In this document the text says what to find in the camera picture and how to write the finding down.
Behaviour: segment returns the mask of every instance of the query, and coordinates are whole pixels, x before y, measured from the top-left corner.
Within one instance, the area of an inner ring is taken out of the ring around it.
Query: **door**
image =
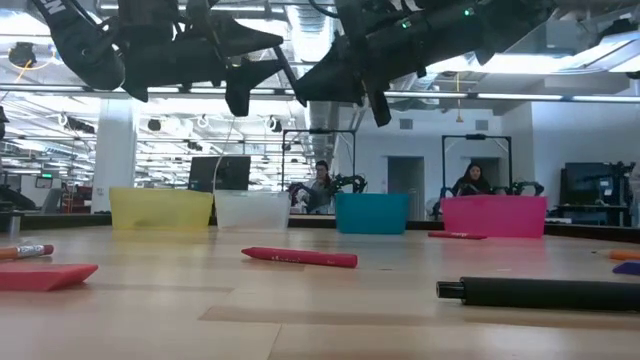
[[[387,192],[409,195],[409,220],[425,219],[424,158],[389,157]]]
[[[500,174],[500,158],[471,158],[471,162],[480,165],[482,168],[482,176],[487,179],[491,187],[509,185],[506,183],[503,184],[502,180],[504,176]]]

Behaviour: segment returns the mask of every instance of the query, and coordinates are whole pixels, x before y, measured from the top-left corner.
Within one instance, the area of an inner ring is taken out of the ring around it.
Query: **yellow bin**
[[[111,188],[116,230],[200,230],[209,226],[213,197],[175,189]]]

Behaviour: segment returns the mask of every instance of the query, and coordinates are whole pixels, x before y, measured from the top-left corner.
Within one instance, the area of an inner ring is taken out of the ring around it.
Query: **black marker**
[[[462,277],[439,281],[438,297],[465,305],[592,311],[640,311],[640,284]]]

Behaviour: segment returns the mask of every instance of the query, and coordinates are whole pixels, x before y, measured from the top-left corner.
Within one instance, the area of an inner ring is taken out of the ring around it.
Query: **white bin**
[[[221,229],[284,231],[291,200],[287,192],[216,190],[216,217]]]

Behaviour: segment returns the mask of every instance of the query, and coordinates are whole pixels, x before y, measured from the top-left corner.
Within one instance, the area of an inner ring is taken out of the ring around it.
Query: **wooden table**
[[[639,281],[591,254],[621,244],[108,227],[22,238],[100,269],[80,288],[0,293],[1,359],[637,360],[640,349],[640,315],[472,308],[435,293],[463,275]],[[248,246],[354,252],[361,265],[250,260]]]

